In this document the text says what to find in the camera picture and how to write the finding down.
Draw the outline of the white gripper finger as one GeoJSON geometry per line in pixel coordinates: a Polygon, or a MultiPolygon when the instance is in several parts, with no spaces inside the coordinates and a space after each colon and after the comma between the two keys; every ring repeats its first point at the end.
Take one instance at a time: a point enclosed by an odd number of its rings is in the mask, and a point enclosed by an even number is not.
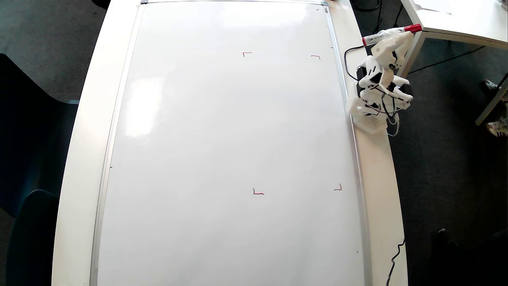
{"type": "Polygon", "coordinates": [[[398,43],[392,39],[381,40],[372,49],[372,56],[375,60],[396,60],[393,52],[398,48],[398,43]]]}
{"type": "Polygon", "coordinates": [[[384,39],[390,39],[394,37],[397,33],[377,33],[374,35],[367,36],[367,45],[372,46],[379,42],[381,42],[384,39]]]}

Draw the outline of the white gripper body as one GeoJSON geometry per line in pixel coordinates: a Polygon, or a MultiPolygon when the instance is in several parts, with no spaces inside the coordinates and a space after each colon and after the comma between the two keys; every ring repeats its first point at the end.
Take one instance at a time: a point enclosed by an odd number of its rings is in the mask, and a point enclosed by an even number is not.
{"type": "Polygon", "coordinates": [[[381,60],[380,64],[384,68],[395,67],[399,69],[406,63],[406,53],[408,52],[409,47],[412,45],[413,34],[412,33],[401,33],[396,34],[394,37],[390,38],[395,40],[398,43],[398,48],[393,52],[393,55],[396,57],[396,60],[381,60]]]}

